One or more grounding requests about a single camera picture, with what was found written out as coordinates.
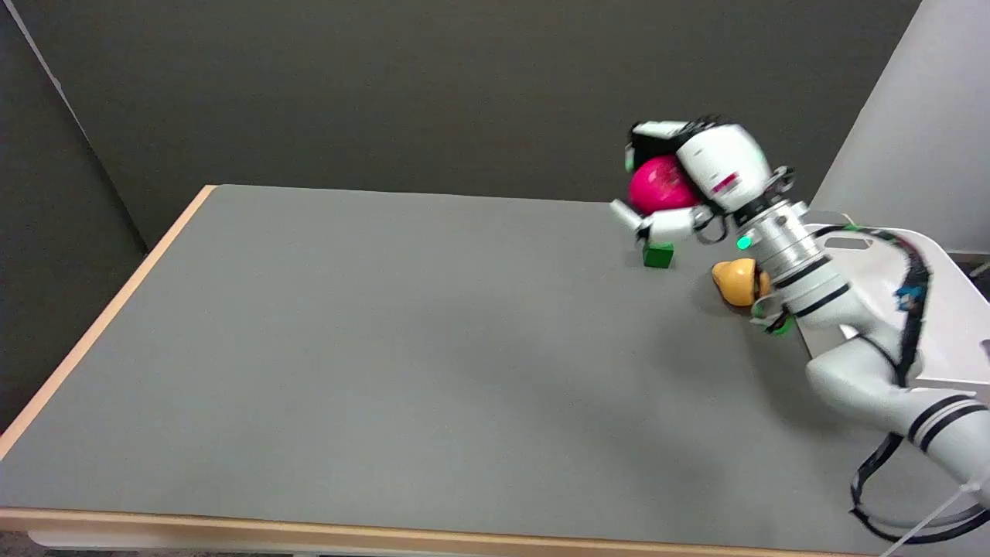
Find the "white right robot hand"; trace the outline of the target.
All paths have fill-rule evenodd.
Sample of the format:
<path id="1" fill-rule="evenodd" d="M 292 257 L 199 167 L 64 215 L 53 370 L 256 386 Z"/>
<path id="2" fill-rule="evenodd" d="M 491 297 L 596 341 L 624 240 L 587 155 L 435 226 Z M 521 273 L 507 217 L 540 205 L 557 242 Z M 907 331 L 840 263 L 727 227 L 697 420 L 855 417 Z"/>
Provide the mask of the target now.
<path id="1" fill-rule="evenodd" d="M 644 121 L 630 127 L 626 145 L 630 172 L 662 155 L 674 156 L 695 201 L 686 208 L 641 215 L 626 202 L 613 200 L 609 205 L 613 214 L 643 242 L 680 242 L 690 236 L 703 244 L 721 242 L 728 235 L 729 219 L 746 224 L 784 200 L 794 183 L 794 169 L 771 169 L 754 137 L 724 116 Z M 703 234 L 711 222 L 722 227 L 714 240 Z"/>

